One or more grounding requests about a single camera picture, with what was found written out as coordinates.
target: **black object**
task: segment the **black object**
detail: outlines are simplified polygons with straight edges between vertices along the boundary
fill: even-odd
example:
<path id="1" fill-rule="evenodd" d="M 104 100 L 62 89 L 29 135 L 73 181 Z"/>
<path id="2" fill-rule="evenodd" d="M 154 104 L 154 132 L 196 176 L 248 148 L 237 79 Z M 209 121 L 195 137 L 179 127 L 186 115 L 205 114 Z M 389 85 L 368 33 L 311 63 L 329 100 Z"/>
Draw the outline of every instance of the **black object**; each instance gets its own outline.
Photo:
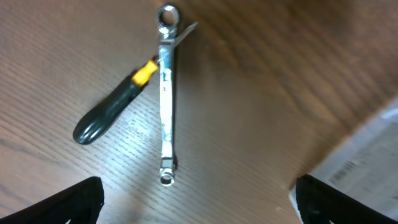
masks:
<path id="1" fill-rule="evenodd" d="M 99 177 L 90 177 L 35 205 L 0 219 L 0 224 L 95 224 L 104 205 Z"/>
<path id="2" fill-rule="evenodd" d="M 98 139 L 142 91 L 142 87 L 131 81 L 135 72 L 128 75 L 109 96 L 81 118 L 73 131 L 77 143 L 90 144 Z"/>
<path id="3" fill-rule="evenodd" d="M 398 224 L 308 174 L 297 179 L 296 200 L 304 224 Z"/>

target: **silver wrench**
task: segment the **silver wrench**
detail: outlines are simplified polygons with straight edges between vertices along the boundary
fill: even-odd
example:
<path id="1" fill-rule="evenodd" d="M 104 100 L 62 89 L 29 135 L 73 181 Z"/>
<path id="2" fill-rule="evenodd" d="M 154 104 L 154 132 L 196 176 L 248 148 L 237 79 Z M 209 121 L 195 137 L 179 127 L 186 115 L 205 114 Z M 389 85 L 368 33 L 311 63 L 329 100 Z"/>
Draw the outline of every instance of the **silver wrench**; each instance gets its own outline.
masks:
<path id="1" fill-rule="evenodd" d="M 167 25 L 162 21 L 162 13 L 169 11 L 174 17 L 174 23 Z M 174 48 L 195 27 L 194 22 L 184 32 L 178 34 L 180 14 L 175 6 L 166 4 L 157 13 L 161 40 L 159 45 L 160 67 L 160 118 L 162 121 L 162 162 L 160 165 L 160 183 L 171 186 L 174 183 L 174 172 L 177 168 L 177 158 L 174 153 Z"/>

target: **wooden surface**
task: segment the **wooden surface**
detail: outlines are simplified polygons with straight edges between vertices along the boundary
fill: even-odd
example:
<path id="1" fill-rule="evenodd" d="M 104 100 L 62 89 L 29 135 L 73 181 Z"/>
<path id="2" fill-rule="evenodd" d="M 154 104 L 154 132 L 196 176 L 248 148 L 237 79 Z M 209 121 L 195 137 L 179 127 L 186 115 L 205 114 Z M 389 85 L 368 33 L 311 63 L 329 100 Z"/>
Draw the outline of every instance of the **wooden surface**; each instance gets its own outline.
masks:
<path id="1" fill-rule="evenodd" d="M 0 1 L 0 217 L 89 176 L 99 223 L 299 223 L 289 187 L 398 87 L 395 0 L 174 1 L 176 183 L 159 74 L 90 146 L 76 122 L 157 52 L 163 1 Z"/>

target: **screwdriver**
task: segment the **screwdriver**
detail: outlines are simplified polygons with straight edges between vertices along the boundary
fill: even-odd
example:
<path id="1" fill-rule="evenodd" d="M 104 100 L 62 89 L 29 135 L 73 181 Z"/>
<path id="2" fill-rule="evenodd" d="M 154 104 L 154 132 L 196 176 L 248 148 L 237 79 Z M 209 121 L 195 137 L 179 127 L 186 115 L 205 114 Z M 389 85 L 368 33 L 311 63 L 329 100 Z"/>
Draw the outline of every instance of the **screwdriver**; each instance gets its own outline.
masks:
<path id="1" fill-rule="evenodd" d="M 158 70 L 156 58 L 149 60 L 137 72 L 128 75 L 111 94 L 79 120 L 73 131 L 73 139 L 77 143 L 90 144 L 108 130 L 119 114 L 144 89 L 152 74 Z"/>

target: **hand tool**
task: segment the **hand tool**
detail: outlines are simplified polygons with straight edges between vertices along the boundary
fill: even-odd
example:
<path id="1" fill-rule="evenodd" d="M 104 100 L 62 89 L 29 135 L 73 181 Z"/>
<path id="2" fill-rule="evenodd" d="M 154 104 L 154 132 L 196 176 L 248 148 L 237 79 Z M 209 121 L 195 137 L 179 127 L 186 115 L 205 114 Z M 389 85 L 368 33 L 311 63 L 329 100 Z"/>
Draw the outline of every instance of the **hand tool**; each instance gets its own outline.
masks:
<path id="1" fill-rule="evenodd" d="M 171 12 L 174 22 L 163 21 L 164 12 Z M 198 22 L 192 23 L 180 35 L 180 15 L 175 6 L 166 4 L 158 11 L 161 40 L 159 56 L 136 72 L 128 75 L 103 101 L 97 104 L 77 123 L 73 138 L 77 143 L 90 144 L 98 139 L 112 125 L 127 105 L 143 90 L 150 76 L 160 68 L 160 118 L 162 123 L 162 155 L 160 183 L 170 186 L 174 183 L 177 158 L 174 153 L 174 48 L 191 32 Z"/>

